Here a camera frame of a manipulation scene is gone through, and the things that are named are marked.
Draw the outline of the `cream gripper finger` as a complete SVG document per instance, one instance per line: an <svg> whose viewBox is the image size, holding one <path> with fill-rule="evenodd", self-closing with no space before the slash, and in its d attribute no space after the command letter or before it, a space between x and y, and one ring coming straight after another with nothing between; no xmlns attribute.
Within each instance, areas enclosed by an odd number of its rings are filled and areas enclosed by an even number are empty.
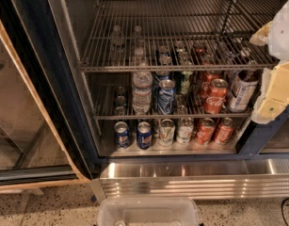
<svg viewBox="0 0 289 226"><path fill-rule="evenodd" d="M281 61L272 70L264 69L260 92L251 119L268 124L289 105L289 61Z"/></svg>
<svg viewBox="0 0 289 226"><path fill-rule="evenodd" d="M253 45L264 46L270 42L270 32L272 28L272 22L264 24L257 32L255 32L249 39L249 42Z"/></svg>

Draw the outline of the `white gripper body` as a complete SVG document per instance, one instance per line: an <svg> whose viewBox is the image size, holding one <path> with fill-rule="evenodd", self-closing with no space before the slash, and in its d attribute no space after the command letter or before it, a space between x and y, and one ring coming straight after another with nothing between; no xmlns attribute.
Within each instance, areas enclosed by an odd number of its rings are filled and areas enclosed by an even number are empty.
<svg viewBox="0 0 289 226"><path fill-rule="evenodd" d="M279 60L289 61L289 0L275 15L270 27L268 51Z"/></svg>

